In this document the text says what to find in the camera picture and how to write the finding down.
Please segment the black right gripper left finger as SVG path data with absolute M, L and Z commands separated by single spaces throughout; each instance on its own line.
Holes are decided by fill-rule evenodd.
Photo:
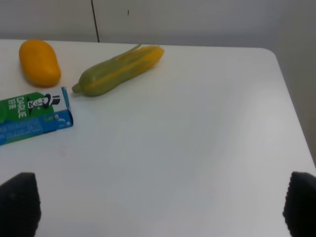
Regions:
M 34 237 L 41 219 L 34 173 L 22 172 L 0 186 L 0 235 Z

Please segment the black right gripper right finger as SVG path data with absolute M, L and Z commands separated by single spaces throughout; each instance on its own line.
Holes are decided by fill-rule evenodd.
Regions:
M 306 172 L 292 172 L 283 210 L 292 237 L 316 235 L 316 177 Z

